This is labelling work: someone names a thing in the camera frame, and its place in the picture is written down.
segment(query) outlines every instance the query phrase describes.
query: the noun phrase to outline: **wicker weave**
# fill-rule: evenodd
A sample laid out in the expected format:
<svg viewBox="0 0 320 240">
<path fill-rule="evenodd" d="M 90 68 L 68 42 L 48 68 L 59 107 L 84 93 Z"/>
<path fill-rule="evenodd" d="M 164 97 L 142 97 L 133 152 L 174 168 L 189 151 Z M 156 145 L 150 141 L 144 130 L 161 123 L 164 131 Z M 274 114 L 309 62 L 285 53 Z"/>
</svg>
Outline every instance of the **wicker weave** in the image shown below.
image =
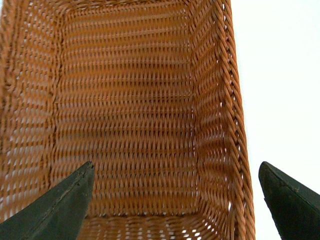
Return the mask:
<svg viewBox="0 0 320 240">
<path fill-rule="evenodd" d="M 230 0 L 4 0 L 0 222 L 86 161 L 79 239 L 255 239 Z"/>
</svg>

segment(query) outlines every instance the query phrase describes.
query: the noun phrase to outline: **white wall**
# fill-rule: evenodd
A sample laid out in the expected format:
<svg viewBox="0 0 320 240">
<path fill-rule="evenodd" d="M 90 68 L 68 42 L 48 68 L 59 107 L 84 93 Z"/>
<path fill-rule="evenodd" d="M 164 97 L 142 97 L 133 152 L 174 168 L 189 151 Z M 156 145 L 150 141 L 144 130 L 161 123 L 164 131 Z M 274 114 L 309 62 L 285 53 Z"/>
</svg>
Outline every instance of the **white wall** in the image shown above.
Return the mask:
<svg viewBox="0 0 320 240">
<path fill-rule="evenodd" d="M 320 1 L 232 0 L 232 9 L 256 238 L 279 240 L 258 170 L 268 161 L 320 193 Z"/>
</svg>

